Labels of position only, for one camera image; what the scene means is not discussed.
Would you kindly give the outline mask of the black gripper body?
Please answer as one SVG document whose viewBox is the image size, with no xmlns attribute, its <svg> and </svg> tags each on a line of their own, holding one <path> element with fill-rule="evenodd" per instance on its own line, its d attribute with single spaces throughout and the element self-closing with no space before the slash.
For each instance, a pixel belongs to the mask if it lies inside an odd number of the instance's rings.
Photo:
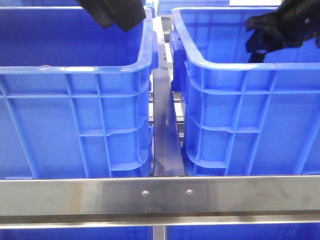
<svg viewBox="0 0 320 240">
<path fill-rule="evenodd" d="M 116 25 L 128 32 L 146 18 L 141 0 L 79 0 L 78 3 L 103 29 Z"/>
<path fill-rule="evenodd" d="M 245 30 L 253 31 L 245 43 L 249 63 L 263 63 L 268 53 L 300 48 L 315 39 L 320 46 L 320 2 L 318 0 L 283 0 L 267 14 L 245 20 Z"/>
</svg>

